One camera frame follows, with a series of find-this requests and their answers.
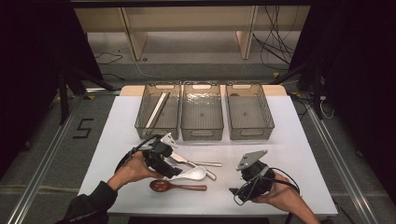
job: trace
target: clear plastic bin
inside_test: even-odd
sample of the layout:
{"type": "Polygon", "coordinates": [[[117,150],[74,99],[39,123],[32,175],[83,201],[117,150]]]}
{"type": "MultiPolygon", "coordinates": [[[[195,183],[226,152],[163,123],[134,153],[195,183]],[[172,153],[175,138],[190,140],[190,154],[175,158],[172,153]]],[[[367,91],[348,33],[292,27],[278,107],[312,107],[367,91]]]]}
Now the clear plastic bin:
{"type": "Polygon", "coordinates": [[[150,82],[146,85],[134,124],[141,139],[150,138],[154,134],[167,133],[178,139],[180,90],[180,82],[177,81],[150,82]],[[163,100],[162,108],[156,110],[161,96],[165,93],[167,96],[163,100]]]}
{"type": "Polygon", "coordinates": [[[260,83],[226,85],[231,140],[269,139],[275,124],[260,83]]]}
{"type": "Polygon", "coordinates": [[[185,141],[221,140],[224,122],[218,82],[184,83],[180,128],[185,141]]]}

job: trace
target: black backdrop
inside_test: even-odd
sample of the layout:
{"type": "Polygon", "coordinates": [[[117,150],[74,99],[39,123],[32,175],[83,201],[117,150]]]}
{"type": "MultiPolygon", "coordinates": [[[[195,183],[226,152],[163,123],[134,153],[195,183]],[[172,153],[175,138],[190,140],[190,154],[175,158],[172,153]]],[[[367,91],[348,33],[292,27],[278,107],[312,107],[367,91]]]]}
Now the black backdrop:
{"type": "Polygon", "coordinates": [[[102,75],[73,8],[1,1],[0,29],[1,177],[56,95],[63,64],[102,75]]]}
{"type": "MultiPolygon", "coordinates": [[[[329,29],[326,18],[341,12],[336,31],[317,52],[324,91],[396,204],[396,6],[391,0],[346,0],[345,6],[311,7],[290,68],[312,60],[318,34],[329,29]]],[[[315,85],[314,71],[302,73],[300,89],[315,85]]]]}

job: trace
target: wooden spoon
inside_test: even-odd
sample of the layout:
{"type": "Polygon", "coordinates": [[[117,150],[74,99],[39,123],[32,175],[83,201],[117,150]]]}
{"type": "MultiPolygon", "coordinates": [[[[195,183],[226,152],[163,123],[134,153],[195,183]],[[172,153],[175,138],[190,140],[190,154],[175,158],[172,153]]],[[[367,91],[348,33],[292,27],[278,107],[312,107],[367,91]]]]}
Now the wooden spoon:
{"type": "Polygon", "coordinates": [[[193,189],[193,190],[207,190],[206,185],[174,185],[167,180],[159,179],[153,180],[149,183],[152,190],[156,192],[166,192],[169,189],[193,189]]]}

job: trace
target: gray floor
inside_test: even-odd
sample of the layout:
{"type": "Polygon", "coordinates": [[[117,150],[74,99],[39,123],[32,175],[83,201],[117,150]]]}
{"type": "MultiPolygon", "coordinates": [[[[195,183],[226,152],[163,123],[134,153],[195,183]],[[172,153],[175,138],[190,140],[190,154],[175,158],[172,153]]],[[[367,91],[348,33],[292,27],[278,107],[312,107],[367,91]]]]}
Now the gray floor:
{"type": "MultiPolygon", "coordinates": [[[[267,33],[257,34],[259,38],[265,38],[266,35],[267,33]]],[[[288,44],[291,47],[295,46],[298,36],[298,32],[288,36],[288,44]]],[[[104,74],[111,73],[124,78],[121,80],[111,75],[105,76],[106,82],[117,87],[141,84],[149,79],[258,79],[262,82],[270,82],[274,80],[274,73],[278,72],[282,75],[285,71],[268,68],[262,64],[262,59],[265,63],[269,62],[270,66],[287,68],[287,65],[280,63],[278,59],[270,55],[267,58],[266,52],[261,57],[261,48],[255,41],[249,59],[242,60],[232,32],[150,34],[142,60],[138,62],[139,69],[132,61],[123,34],[89,34],[89,40],[96,55],[102,52],[122,55],[122,58],[114,63],[100,64],[104,74]]],[[[97,61],[106,63],[116,58],[118,56],[107,55],[99,57],[97,61]]],[[[298,77],[288,80],[284,85],[285,88],[288,91],[296,91],[297,79],[298,77]]],[[[86,82],[85,85],[88,88],[96,87],[90,82],[86,82]]],[[[115,94],[89,95],[92,97],[85,97],[78,105],[56,156],[40,183],[37,195],[27,209],[22,223],[54,223],[63,216],[69,201],[77,195],[116,97],[115,94]],[[75,136],[85,134],[78,131],[82,119],[91,119],[85,121],[84,125],[92,130],[88,138],[76,139],[75,136]]],[[[296,112],[304,113],[305,107],[299,102],[294,103],[296,112]]],[[[324,105],[324,109],[332,111],[330,105],[324,105]]],[[[339,175],[315,126],[313,116],[315,115],[309,111],[304,116],[301,115],[301,123],[332,197],[355,223],[367,223],[363,222],[364,218],[360,216],[353,197],[339,175]]],[[[0,223],[7,223],[14,207],[29,185],[60,128],[59,121],[60,102],[55,98],[48,114],[30,139],[31,148],[20,153],[0,181],[0,223]]],[[[396,223],[395,205],[364,158],[356,154],[358,148],[350,138],[344,123],[336,115],[332,119],[324,119],[323,123],[367,199],[377,223],[396,223]]],[[[347,216],[341,211],[332,219],[334,223],[349,223],[347,216]]],[[[270,217],[271,223],[283,223],[284,220],[284,217],[270,217]]],[[[127,223],[127,221],[128,217],[110,218],[110,223],[127,223]]]]}

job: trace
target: metal rail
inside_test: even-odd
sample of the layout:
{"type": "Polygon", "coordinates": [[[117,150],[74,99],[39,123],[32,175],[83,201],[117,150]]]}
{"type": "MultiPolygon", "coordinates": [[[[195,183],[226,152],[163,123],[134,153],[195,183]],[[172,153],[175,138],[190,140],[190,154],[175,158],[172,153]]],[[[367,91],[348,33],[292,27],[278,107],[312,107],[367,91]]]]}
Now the metal rail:
{"type": "Polygon", "coordinates": [[[338,150],[337,145],[332,140],[332,136],[327,130],[323,120],[319,120],[315,112],[313,112],[311,108],[308,108],[308,112],[312,121],[314,121],[315,127],[317,128],[318,133],[326,149],[329,152],[329,155],[335,168],[337,169],[338,174],[341,176],[341,179],[346,187],[350,198],[352,199],[352,202],[355,204],[356,209],[361,216],[361,220],[365,224],[378,223],[378,220],[376,219],[369,202],[361,191],[361,188],[353,177],[353,174],[350,172],[343,156],[338,150]]]}
{"type": "Polygon", "coordinates": [[[59,146],[64,140],[64,136],[73,120],[76,109],[82,102],[82,96],[76,96],[70,107],[70,116],[66,119],[63,125],[61,125],[52,139],[49,148],[44,155],[43,160],[38,165],[35,174],[33,175],[29,185],[26,187],[25,192],[20,197],[17,205],[14,207],[11,216],[8,218],[7,224],[20,224],[23,222],[32,202],[35,198],[37,191],[50,168],[53,159],[58,152],[59,146]]]}

